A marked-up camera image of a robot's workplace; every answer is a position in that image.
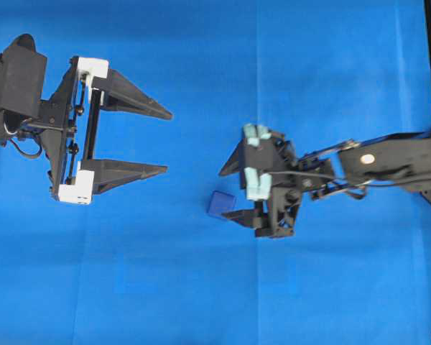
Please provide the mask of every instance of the blue cube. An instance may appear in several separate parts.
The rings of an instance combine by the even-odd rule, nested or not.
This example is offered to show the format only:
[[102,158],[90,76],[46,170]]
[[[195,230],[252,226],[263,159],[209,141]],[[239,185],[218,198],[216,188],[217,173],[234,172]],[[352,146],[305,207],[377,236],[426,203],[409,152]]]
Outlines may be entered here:
[[208,207],[208,215],[218,219],[226,220],[222,213],[230,212],[235,207],[236,198],[230,194],[215,190]]

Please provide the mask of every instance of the black cable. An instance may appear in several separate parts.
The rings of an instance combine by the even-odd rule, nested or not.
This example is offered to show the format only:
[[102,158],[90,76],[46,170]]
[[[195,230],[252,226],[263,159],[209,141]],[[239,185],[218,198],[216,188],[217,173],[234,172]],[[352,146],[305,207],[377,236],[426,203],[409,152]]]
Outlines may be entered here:
[[[347,196],[350,196],[353,199],[362,200],[367,196],[367,188],[363,185],[355,187],[352,185],[341,185],[340,183],[337,183],[335,181],[332,181],[332,183],[337,186],[338,191],[345,193]],[[361,193],[354,193],[354,192],[352,192],[352,190],[361,190],[362,192]]]
[[332,176],[327,174],[319,174],[317,172],[306,172],[306,171],[268,171],[268,174],[272,175],[299,175],[299,176],[309,176],[311,178],[327,178],[329,180],[342,180],[346,181],[346,178],[339,178],[338,176]]
[[360,184],[365,185],[366,187],[375,187],[375,188],[386,188],[386,187],[402,187],[403,185],[411,185],[413,183],[424,183],[424,182],[431,182],[431,178],[424,178],[422,180],[411,180],[407,182],[399,182],[399,183],[388,183],[388,184],[373,184],[373,183],[367,183],[367,184]]
[[30,153],[26,153],[26,152],[22,151],[21,148],[19,147],[19,145],[16,142],[14,142],[13,139],[10,139],[9,141],[13,144],[14,147],[16,147],[16,150],[22,156],[24,156],[24,157],[26,157],[26,158],[28,158],[30,160],[35,160],[38,157],[40,157],[40,155],[42,154],[42,151],[43,151],[42,144],[40,143],[40,141],[36,137],[34,137],[34,141],[38,144],[39,149],[38,149],[38,152],[34,153],[34,154],[30,154]]
[[[309,176],[314,178],[327,178],[329,180],[343,180],[347,181],[347,178],[341,178],[338,176],[332,176],[327,174],[319,174],[319,173],[313,173],[313,172],[305,172],[305,171],[270,171],[267,172],[272,175],[301,175],[301,176]],[[358,187],[374,187],[374,188],[388,188],[388,187],[402,187],[403,185],[411,185],[413,183],[424,183],[424,182],[431,182],[431,178],[424,178],[419,180],[411,180],[406,182],[400,182],[400,183],[389,183],[389,184],[374,184],[374,183],[358,183],[358,184],[350,184],[351,187],[358,188]]]

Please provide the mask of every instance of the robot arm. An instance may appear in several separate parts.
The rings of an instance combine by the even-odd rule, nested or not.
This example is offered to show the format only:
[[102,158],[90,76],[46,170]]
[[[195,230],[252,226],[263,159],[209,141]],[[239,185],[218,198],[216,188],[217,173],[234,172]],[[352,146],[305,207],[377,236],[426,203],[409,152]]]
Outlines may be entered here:
[[[0,54],[0,146],[12,143],[27,158],[37,158],[44,150],[50,161],[48,176],[55,200],[89,204],[93,194],[167,171],[161,165],[97,160],[94,148],[100,110],[165,120],[172,118],[170,112],[111,69],[108,61],[78,56],[70,59],[70,67],[51,98],[40,100],[46,61],[29,34],[16,38]],[[86,93],[88,126],[83,157],[75,164],[79,152],[76,121],[84,113]],[[14,139],[33,139],[40,149],[26,154]]]
[[[344,177],[336,176],[331,161],[323,158],[333,152],[338,154]],[[361,200],[368,188],[390,186],[430,193],[431,130],[366,142],[349,140],[298,158],[283,134],[247,124],[219,175],[233,173],[239,173],[241,189],[254,208],[224,216],[254,228],[257,237],[291,236],[305,193],[313,200],[337,193]]]

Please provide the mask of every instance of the blue fabric surface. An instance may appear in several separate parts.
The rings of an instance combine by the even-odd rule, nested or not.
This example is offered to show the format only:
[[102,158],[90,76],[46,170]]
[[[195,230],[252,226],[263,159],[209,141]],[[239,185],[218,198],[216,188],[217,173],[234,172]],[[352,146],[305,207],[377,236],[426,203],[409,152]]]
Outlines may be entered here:
[[71,56],[105,58],[175,119],[101,114],[97,157],[170,169],[88,207],[50,199],[44,158],[0,149],[0,344],[431,344],[418,195],[305,198],[276,241],[205,212],[212,190],[250,206],[217,176],[247,122],[300,154],[427,130],[422,1],[0,2],[0,52],[23,32],[45,98]]

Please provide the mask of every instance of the bolt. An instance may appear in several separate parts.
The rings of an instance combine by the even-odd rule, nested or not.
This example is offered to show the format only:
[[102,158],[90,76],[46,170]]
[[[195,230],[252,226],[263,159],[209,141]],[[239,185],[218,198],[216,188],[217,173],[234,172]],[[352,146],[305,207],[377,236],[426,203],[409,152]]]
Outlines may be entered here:
[[309,178],[305,178],[302,181],[302,184],[303,184],[304,187],[309,188],[309,187],[311,187],[313,185],[313,182]]
[[70,144],[68,147],[69,153],[77,154],[79,152],[78,145],[76,143]]
[[85,109],[83,108],[83,106],[76,106],[75,112],[77,113],[78,116],[81,116],[85,112]]

